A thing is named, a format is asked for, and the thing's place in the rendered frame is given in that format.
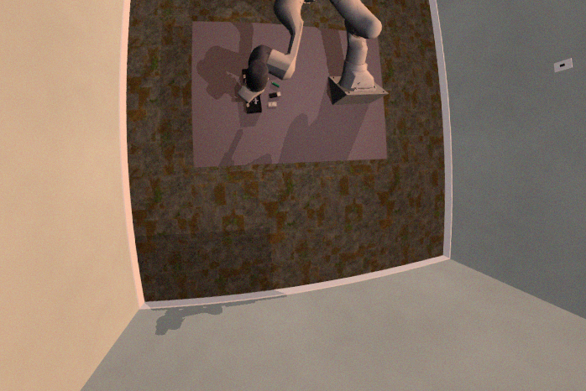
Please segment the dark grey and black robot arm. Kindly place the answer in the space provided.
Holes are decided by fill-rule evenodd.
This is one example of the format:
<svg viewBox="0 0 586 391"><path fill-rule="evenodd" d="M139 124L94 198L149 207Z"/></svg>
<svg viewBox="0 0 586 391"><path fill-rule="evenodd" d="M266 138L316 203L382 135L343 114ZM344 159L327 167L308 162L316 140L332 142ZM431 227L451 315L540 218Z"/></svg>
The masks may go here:
<svg viewBox="0 0 586 391"><path fill-rule="evenodd" d="M247 103L264 91L269 73L281 80L291 78L295 71L303 28L301 6L303 3L316 1L321 0L304 0L304 2L303 0L275 0L275 15L291 35L289 49L285 55L264 45L254 48L249 56L250 67L246 73L247 80L238 92L238 95ZM368 66L365 63L368 50L366 39L378 37L382 29L381 22L360 0L329 1L345 19L344 24L347 29L348 47L339 85L351 91L375 91L374 78L366 69Z"/></svg>

